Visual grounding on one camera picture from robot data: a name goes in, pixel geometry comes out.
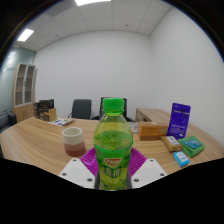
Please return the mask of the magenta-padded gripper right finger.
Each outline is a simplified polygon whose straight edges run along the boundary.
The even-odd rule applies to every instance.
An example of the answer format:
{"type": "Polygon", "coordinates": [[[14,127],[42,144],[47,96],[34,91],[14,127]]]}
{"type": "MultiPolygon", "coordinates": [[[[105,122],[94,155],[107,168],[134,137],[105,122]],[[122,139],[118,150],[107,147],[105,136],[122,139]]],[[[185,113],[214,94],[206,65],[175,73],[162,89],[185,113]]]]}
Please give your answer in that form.
{"type": "Polygon", "coordinates": [[[166,172],[154,159],[147,159],[132,148],[128,165],[127,188],[135,189],[148,185],[166,176],[166,172]]]}

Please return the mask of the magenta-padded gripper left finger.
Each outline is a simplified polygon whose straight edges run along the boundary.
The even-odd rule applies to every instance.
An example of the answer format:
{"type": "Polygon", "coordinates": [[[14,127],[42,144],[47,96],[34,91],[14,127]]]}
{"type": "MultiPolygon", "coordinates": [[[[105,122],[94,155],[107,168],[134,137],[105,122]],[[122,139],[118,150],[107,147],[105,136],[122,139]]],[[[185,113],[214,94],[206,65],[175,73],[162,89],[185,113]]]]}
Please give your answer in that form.
{"type": "Polygon", "coordinates": [[[98,188],[98,165],[95,149],[88,150],[80,158],[72,158],[59,176],[78,186],[97,189],[98,188]]]}

